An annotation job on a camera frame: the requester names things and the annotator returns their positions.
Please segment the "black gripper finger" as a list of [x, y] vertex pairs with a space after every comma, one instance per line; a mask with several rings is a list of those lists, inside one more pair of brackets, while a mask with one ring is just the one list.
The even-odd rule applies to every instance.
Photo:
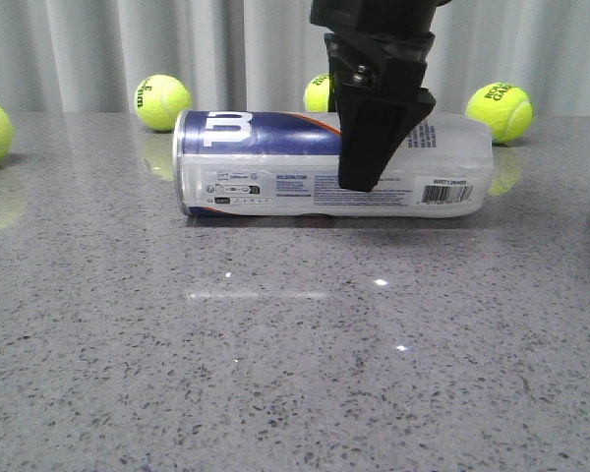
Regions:
[[407, 135], [434, 109], [423, 62], [384, 55], [376, 62], [330, 58], [340, 121], [338, 183], [370, 192]]
[[331, 61], [328, 61], [328, 102], [327, 108], [329, 112], [336, 112], [336, 97], [334, 91], [334, 69]]

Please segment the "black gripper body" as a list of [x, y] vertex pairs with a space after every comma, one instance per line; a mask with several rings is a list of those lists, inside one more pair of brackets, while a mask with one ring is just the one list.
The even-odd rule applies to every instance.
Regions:
[[423, 62], [431, 25], [444, 1], [314, 1], [312, 24], [328, 29], [327, 55], [345, 62], [376, 62], [384, 55]]

